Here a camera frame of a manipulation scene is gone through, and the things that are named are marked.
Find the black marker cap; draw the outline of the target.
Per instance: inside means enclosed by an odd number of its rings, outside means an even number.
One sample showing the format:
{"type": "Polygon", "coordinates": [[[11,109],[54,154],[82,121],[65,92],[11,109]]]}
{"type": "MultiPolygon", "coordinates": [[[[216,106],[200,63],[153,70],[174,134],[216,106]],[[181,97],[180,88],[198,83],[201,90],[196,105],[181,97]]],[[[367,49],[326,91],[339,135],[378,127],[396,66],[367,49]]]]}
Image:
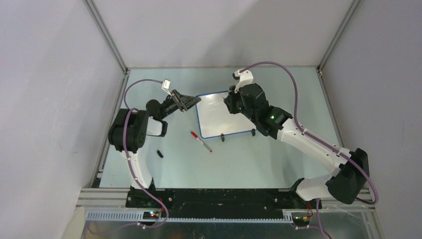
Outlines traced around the black marker cap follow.
{"type": "Polygon", "coordinates": [[[161,151],[160,151],[160,150],[157,150],[157,154],[158,154],[158,156],[159,156],[160,158],[164,158],[164,155],[161,153],[161,151]]]}

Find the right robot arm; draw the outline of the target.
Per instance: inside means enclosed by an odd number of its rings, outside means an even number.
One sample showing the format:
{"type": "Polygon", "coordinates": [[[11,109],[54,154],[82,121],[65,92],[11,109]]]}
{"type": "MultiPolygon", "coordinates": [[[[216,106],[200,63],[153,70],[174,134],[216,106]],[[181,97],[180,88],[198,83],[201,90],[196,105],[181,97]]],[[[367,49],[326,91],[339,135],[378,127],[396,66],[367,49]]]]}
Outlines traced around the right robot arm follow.
{"type": "Polygon", "coordinates": [[[348,205],[357,200],[369,175],[368,154],[364,150],[338,147],[312,136],[305,129],[300,130],[290,113],[269,105],[258,84],[239,89],[230,86],[223,101],[229,113],[243,114],[262,135],[295,147],[327,170],[324,176],[303,178],[294,183],[289,195],[292,206],[302,208],[310,200],[327,197],[348,205]]]}

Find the blue framed whiteboard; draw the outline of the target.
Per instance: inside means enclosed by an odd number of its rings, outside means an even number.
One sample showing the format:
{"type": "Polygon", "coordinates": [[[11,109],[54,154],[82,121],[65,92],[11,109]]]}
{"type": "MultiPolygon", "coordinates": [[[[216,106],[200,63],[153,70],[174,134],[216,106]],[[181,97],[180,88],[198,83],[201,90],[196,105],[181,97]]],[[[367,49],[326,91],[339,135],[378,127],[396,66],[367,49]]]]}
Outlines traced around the blue framed whiteboard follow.
{"type": "Polygon", "coordinates": [[[228,91],[197,95],[201,101],[195,105],[200,136],[203,139],[249,133],[255,125],[242,114],[230,114],[223,102],[228,91]]]}

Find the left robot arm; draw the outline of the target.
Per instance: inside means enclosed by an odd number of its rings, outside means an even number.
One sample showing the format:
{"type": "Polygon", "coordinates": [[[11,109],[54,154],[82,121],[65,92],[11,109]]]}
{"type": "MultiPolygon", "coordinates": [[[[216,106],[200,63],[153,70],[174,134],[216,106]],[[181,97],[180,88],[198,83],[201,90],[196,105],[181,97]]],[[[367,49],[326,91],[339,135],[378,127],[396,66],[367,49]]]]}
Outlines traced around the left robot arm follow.
{"type": "Polygon", "coordinates": [[[186,112],[202,99],[172,90],[163,102],[149,100],[145,110],[119,109],[108,131],[108,142],[119,151],[128,165],[131,187],[143,189],[138,201],[145,207],[157,202],[157,193],[149,187],[153,177],[146,165],[147,154],[142,151],[148,136],[164,137],[168,123],[164,118],[177,110],[186,112]]]}

